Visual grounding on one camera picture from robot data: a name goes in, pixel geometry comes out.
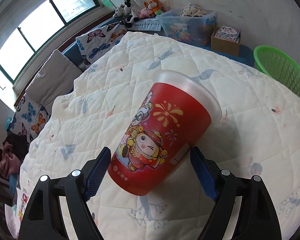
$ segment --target orange plush toy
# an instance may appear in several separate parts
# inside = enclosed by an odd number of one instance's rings
[[[150,2],[144,2],[144,5],[149,9],[152,10],[155,15],[160,15],[163,13],[163,7],[159,6],[158,0],[151,0]]]

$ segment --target silver screw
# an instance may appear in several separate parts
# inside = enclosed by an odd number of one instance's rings
[[[72,171],[71,175],[74,176],[74,177],[77,177],[77,176],[80,175],[80,173],[81,173],[81,171],[79,171],[79,170],[74,170],[74,171]]]
[[[229,176],[230,175],[230,171],[228,171],[228,170],[222,170],[221,174],[225,175],[225,176]]]
[[[257,182],[261,181],[261,178],[260,176],[256,175],[256,176],[253,176],[253,179]]]
[[[47,179],[48,179],[48,176],[47,176],[47,175],[42,175],[42,176],[40,177],[40,180],[41,180],[42,182],[46,181]]]

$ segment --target paper cup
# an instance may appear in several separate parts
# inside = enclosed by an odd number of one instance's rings
[[[164,70],[153,80],[108,168],[116,184],[139,196],[157,186],[221,118],[218,101],[192,78]]]

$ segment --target quilted mattress cover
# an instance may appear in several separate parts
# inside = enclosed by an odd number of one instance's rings
[[[157,35],[128,32],[74,81],[74,92],[55,100],[21,167],[22,190],[31,194],[43,174],[58,178],[82,168],[104,146],[113,153],[161,69],[193,77],[216,97],[222,118],[197,146],[238,177],[261,175],[289,239],[300,225],[300,98],[256,69]],[[224,239],[234,231],[238,203]],[[213,204],[189,155],[147,196],[124,191],[106,174],[88,201],[105,240],[197,239]],[[61,207],[68,235],[77,239],[64,198]]]

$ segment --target window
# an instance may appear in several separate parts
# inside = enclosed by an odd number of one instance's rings
[[[0,49],[0,70],[14,83],[37,52],[60,30],[98,7],[97,0],[47,0]]]

